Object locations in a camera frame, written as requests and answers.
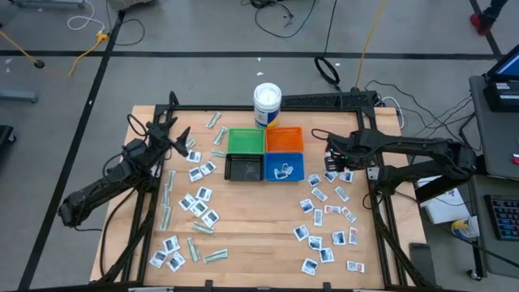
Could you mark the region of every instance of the plastic bin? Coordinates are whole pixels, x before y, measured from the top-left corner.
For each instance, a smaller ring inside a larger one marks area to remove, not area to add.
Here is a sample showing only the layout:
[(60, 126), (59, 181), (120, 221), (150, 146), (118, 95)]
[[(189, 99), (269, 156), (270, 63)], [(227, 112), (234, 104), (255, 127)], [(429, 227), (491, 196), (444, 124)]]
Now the plastic bin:
[(267, 128), (267, 152), (303, 152), (301, 127)]
[(230, 181), (257, 182), (263, 180), (264, 156), (252, 154), (227, 154), (225, 176)]
[[(276, 179), (274, 169), (281, 170), (283, 163), (294, 167), (288, 178)], [(265, 179), (274, 182), (298, 182), (305, 179), (304, 156), (302, 153), (265, 153)]]
[(264, 129), (229, 129), (227, 153), (265, 153)]

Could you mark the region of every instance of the keyboard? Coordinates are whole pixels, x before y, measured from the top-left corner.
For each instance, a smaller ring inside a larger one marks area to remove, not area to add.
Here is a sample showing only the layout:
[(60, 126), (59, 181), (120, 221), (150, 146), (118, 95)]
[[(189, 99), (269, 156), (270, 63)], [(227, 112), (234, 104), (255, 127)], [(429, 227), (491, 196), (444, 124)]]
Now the keyboard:
[(361, 106), (374, 106), (376, 92), (338, 92), (284, 96), (281, 101), (281, 109), (284, 106), (339, 109), (341, 101), (342, 109), (346, 110), (356, 110)]
[(519, 240), (519, 196), (485, 195), (495, 236), (499, 240)]

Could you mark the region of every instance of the red object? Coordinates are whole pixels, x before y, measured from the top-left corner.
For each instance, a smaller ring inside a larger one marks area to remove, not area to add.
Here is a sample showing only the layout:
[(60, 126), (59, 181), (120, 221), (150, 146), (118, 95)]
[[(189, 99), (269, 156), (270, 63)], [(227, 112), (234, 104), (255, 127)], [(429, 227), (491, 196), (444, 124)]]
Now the red object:
[(301, 127), (268, 127), (267, 152), (303, 152)]
[(470, 16), (470, 22), (476, 28), (478, 35), (481, 37), (486, 36), (486, 34), (492, 28), (492, 24), (487, 24), (487, 25), (482, 24), (480, 15), (478, 15), (476, 13), (474, 13)]

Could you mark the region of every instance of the concrete floor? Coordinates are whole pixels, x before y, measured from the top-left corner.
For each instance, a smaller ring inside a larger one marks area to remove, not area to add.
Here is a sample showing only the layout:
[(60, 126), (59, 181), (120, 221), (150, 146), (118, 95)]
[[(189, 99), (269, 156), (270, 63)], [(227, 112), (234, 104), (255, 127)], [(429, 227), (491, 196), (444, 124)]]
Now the concrete floor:
[[(479, 0), (482, 9), (487, 2)], [(92, 0), (92, 4), (96, 18), (107, 24), (104, 1)], [(283, 11), (276, 7), (261, 11), (259, 21), (269, 23), (269, 28), (279, 33), (292, 32), (306, 16), (311, 1), (291, 0), (286, 5), (296, 15), (295, 26), (287, 28), (287, 32), (282, 29)], [(233, 54), (205, 58), (196, 53), (320, 52), (324, 49), (332, 5), (333, 0), (318, 0), (307, 25), (291, 39), (275, 38), (259, 30), (254, 23), (255, 9), (240, 6), (239, 1), (163, 0), (155, 6), (128, 11), (125, 19), (142, 21), (146, 36), (137, 45), (116, 46), (114, 51), (195, 53), (191, 58), (171, 54), (167, 58), (109, 60), (64, 194), (99, 178), (103, 162), (120, 150), (127, 128), (125, 115), (132, 106), (165, 103), (170, 90), (177, 93), (184, 105), (250, 105), (254, 87), (267, 81), (278, 84), (284, 94), (333, 92), (314, 68), (313, 58), (262, 58), (259, 62), (257, 58), (236, 58)], [(339, 1), (328, 51), (362, 52), (378, 5), (376, 0)], [(37, 8), (19, 9), (0, 2), (4, 31), (25, 49), (59, 50), (62, 52), (49, 53), (64, 54), (85, 50), (95, 41), (97, 24), (89, 24), (78, 32), (66, 27), (69, 17), (90, 12), (51, 6), (43, 6), (43, 11)], [(519, 3), (510, 2), (492, 30), (504, 53), (519, 41), (514, 30), (519, 22), (512, 13), (517, 9)], [(440, 54), (444, 60), (369, 58), (364, 63), (361, 85), (371, 79), (396, 84), (414, 94), (421, 105), (436, 115), (468, 97), (469, 76), (481, 75), (495, 63), (488, 56), (479, 60), (452, 58), (452, 54), (492, 54), (487, 40), (478, 37), (470, 27), (468, 17), (472, 12), (466, 0), (392, 0), (380, 18), (369, 52)], [(114, 22), (116, 12), (110, 10), (110, 14)], [(128, 23), (122, 27), (118, 42), (133, 41), (139, 36), (140, 27)], [(19, 284), (101, 62), (100, 57), (84, 58), (73, 77), (61, 79), (37, 70), (26, 58), (2, 51), (11, 49), (0, 38), (0, 88), (33, 90), (40, 102), (33, 105), (0, 101), (0, 124), (14, 126), (18, 135), (0, 168), (0, 290), (14, 290)], [(104, 50), (105, 44), (97, 49), (100, 53)], [(74, 60), (41, 58), (47, 67), (63, 72)], [(340, 63), (337, 70), (341, 86), (351, 87), (358, 59), (338, 58), (330, 62)], [(370, 89), (383, 97), (395, 97), (402, 107), (419, 111), (426, 121), (432, 120), (392, 88), (372, 84)], [(472, 110), (468, 104), (453, 119)], [(419, 132), (423, 127), (419, 117), (406, 111), (404, 115), (404, 135)], [(457, 127), (459, 123), (451, 129), (457, 132)], [(475, 122), (466, 128), (466, 134), (477, 148)], [(433, 136), (448, 137), (448, 133), (442, 129)], [(105, 212), (105, 208), (97, 209), (82, 226), (102, 227)], [(465, 271), (474, 267), (472, 249), (428, 225), (424, 228), (439, 285), (475, 291), (511, 291), (519, 286), (518, 280), (496, 275), (481, 282), (470, 280)], [(63, 227), (56, 217), (31, 287), (87, 283), (99, 237), (96, 232), (79, 233)]]

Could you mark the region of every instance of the wooden table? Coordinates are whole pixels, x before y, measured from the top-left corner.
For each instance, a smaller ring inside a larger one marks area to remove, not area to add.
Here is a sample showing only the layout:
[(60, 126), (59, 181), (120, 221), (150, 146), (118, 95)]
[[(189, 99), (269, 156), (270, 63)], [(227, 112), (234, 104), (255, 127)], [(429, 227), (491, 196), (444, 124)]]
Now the wooden table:
[[(142, 122), (152, 120), (154, 106), (136, 106), (133, 114)], [(375, 109), (376, 122), (380, 131), (389, 135), (400, 135), (397, 116), (394, 109)], [(199, 180), (190, 182), (187, 171), (195, 165), (174, 152), (172, 158), (165, 162), (162, 186), (167, 180), (167, 171), (176, 170), (174, 189), (170, 194), (172, 216), (167, 231), (159, 231), (163, 207), (160, 206), (162, 189), (159, 191), (159, 203), (153, 225), (152, 241), (149, 257), (157, 250), (163, 250), (162, 240), (177, 235), (181, 254), (187, 263), (176, 273), (171, 272), (164, 263), (161, 269), (148, 265), (144, 278), (146, 286), (203, 286), (205, 280), (213, 280), (214, 286), (257, 287), (270, 286), (280, 288), (322, 288), (323, 282), (330, 282), (332, 288), (366, 288), (382, 289), (384, 282), (380, 271), (380, 258), (375, 239), (375, 227), (371, 211), (362, 207), (362, 198), (367, 191), (367, 178), (364, 171), (354, 173), (353, 183), (342, 182), (338, 178), (329, 183), (324, 178), (318, 186), (328, 195), (323, 203), (311, 194), (308, 182), (229, 182), (223, 179), (225, 159), (211, 157), (211, 149), (226, 150), (227, 135), (221, 146), (212, 144), (220, 126), (254, 127), (253, 112), (222, 112), (221, 118), (213, 129), (205, 124), (214, 112), (176, 111), (178, 117), (171, 130), (170, 137), (177, 137), (191, 126), (190, 137), (196, 140), (195, 150), (202, 152), (202, 163), (212, 160), (217, 169), (214, 173)], [(325, 129), (338, 135), (349, 135), (358, 129), (356, 115), (351, 113), (321, 112), (282, 112), (282, 126), (301, 126), (305, 142), (305, 176), (324, 172), (324, 141), (311, 136), (312, 128)], [(125, 143), (136, 138), (129, 128)], [(407, 164), (405, 155), (384, 154), (386, 165), (403, 166)], [(199, 234), (191, 229), (193, 221), (202, 222), (190, 211), (183, 211), (178, 201), (186, 194), (195, 196), (199, 187), (213, 189), (209, 208), (214, 208), (221, 219), (215, 224), (213, 235)], [(350, 200), (343, 203), (334, 188), (342, 186)], [(414, 197), (410, 183), (399, 186), (398, 191)], [(124, 197), (119, 195), (109, 203), (109, 213)], [(323, 227), (313, 226), (313, 213), (303, 214), (299, 201), (310, 198), (316, 208), (324, 208), (325, 204), (347, 206), (358, 220), (350, 224), (341, 214), (325, 214)], [(107, 230), (105, 247), (105, 269), (119, 257), (126, 246), (135, 209), (136, 195), (128, 200), (114, 215)], [(400, 196), (392, 196), (392, 205), (397, 221), (400, 244), (409, 256), (409, 243), (425, 243), (422, 222), (418, 206), (412, 200)], [(319, 253), (308, 247), (307, 240), (299, 242), (293, 228), (306, 224), (312, 235), (323, 237), (323, 246), (331, 247), (335, 256), (334, 263), (321, 264), (315, 276), (301, 272), (302, 262), (311, 258), (320, 262)], [(344, 230), (346, 236), (350, 226), (358, 228), (358, 245), (333, 246), (334, 231)], [(227, 248), (229, 259), (205, 264), (202, 260), (193, 263), (187, 250), (187, 238), (193, 238), (202, 256)], [(397, 283), (397, 273), (391, 250), (387, 247), (392, 283)], [(141, 248), (134, 254), (131, 279), (136, 277), (136, 266)], [(347, 260), (362, 262), (366, 265), (365, 273), (354, 273), (346, 270)], [(93, 280), (100, 277), (99, 249), (92, 269)]]

